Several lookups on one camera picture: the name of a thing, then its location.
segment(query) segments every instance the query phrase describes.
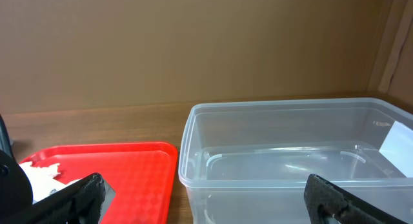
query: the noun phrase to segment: transparent storage box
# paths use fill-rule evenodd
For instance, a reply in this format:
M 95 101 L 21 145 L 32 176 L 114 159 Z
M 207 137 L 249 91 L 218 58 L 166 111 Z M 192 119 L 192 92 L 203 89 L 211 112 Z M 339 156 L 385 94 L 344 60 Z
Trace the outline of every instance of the transparent storage box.
M 318 174 L 413 223 L 413 115 L 379 99 L 196 105 L 179 158 L 194 223 L 310 223 Z

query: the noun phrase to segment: white label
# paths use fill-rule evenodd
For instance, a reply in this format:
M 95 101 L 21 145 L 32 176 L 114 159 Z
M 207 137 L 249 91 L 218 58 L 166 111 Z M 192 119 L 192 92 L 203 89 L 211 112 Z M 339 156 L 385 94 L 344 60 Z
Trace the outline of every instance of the white label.
M 393 123 L 379 152 L 408 178 L 413 178 L 413 130 Z

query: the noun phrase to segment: red plastic tray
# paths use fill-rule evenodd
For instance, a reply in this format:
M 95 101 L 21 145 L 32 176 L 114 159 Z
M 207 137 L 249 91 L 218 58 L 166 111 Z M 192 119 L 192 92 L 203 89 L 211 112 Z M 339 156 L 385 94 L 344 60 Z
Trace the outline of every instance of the red plastic tray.
M 60 163 L 68 183 L 100 173 L 116 191 L 102 223 L 166 223 L 177 150 L 163 142 L 51 147 L 27 157 L 34 167 Z

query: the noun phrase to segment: plastic bin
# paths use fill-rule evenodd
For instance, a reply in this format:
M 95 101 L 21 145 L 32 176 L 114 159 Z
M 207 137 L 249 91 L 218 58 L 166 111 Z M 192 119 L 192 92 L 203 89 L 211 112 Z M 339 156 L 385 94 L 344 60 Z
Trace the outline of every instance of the plastic bin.
M 194 223 L 310 223 L 315 173 L 413 223 L 413 115 L 379 99 L 196 105 L 179 179 Z

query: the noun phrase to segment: wooden table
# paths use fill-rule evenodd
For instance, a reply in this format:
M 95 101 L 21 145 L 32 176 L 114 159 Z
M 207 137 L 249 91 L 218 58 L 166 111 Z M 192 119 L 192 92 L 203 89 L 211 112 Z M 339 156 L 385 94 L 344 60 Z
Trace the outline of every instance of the wooden table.
M 413 111 L 406 104 L 377 94 L 334 94 L 261 99 L 372 96 L 386 99 L 407 111 Z M 197 103 L 9 114 L 5 115 L 4 119 L 11 137 L 15 140 L 13 151 L 18 161 L 43 148 L 70 144 L 167 141 L 179 150 L 186 119 L 190 109 Z M 193 223 L 186 190 L 179 182 L 177 172 L 170 200 L 168 223 Z

